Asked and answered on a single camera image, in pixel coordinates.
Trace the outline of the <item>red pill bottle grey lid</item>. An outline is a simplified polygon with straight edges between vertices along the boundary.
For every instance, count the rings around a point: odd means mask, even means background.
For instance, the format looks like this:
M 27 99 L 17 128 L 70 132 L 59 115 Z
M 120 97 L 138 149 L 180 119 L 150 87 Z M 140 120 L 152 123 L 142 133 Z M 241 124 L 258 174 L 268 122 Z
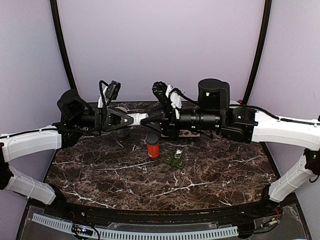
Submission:
M 160 156 L 159 137 L 155 134 L 149 134 L 146 138 L 147 153 L 150 158 L 158 158 Z

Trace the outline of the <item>white pill bottle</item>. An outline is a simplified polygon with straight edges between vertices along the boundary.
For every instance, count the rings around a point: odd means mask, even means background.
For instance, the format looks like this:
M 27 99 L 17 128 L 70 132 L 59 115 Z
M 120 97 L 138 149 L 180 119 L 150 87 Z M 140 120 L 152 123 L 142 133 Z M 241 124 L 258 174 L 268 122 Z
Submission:
M 131 113 L 130 116 L 133 118 L 132 126 L 141 125 L 141 120 L 149 117 L 147 113 Z

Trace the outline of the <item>green pill organizer box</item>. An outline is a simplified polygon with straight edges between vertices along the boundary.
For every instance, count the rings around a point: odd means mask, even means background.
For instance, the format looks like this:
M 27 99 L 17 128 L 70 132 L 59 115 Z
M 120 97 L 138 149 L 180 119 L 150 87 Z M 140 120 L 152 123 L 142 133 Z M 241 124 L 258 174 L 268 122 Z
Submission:
M 186 161 L 183 159 L 183 153 L 181 149 L 176 149 L 174 155 L 168 155 L 164 159 L 164 163 L 180 170 L 183 169 L 186 165 Z

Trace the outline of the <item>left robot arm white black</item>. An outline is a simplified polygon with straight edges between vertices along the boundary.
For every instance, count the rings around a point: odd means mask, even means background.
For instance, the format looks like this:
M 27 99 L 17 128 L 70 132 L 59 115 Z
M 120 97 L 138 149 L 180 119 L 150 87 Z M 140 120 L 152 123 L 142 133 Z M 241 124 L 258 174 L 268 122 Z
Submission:
M 127 114 L 119 108 L 109 108 L 115 94 L 103 89 L 97 109 L 84 101 L 75 89 L 66 91 L 57 102 L 61 121 L 40 129 L 0 136 L 0 188 L 18 193 L 28 199 L 51 205 L 60 218 L 67 218 L 70 206 L 64 195 L 53 185 L 40 182 L 12 167 L 9 163 L 17 158 L 48 150 L 74 146 L 86 133 L 111 132 L 139 124 L 136 114 Z

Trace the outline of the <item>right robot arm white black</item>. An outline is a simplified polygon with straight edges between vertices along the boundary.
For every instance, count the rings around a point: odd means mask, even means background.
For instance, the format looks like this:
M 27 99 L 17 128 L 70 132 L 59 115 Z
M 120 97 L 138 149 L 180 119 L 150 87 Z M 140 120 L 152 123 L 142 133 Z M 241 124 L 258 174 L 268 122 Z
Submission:
M 153 94 L 164 111 L 141 120 L 143 126 L 156 128 L 162 135 L 177 138 L 181 130 L 194 133 L 214 131 L 217 135 L 241 143 L 280 143 L 303 147 L 302 156 L 284 176 L 263 189 L 262 201 L 255 213 L 266 217 L 305 182 L 315 182 L 320 176 L 320 122 L 274 115 L 251 105 L 230 102 L 230 85 L 214 78 L 198 83 L 198 98 L 194 108 L 184 108 L 185 95 L 180 89 L 156 82 Z

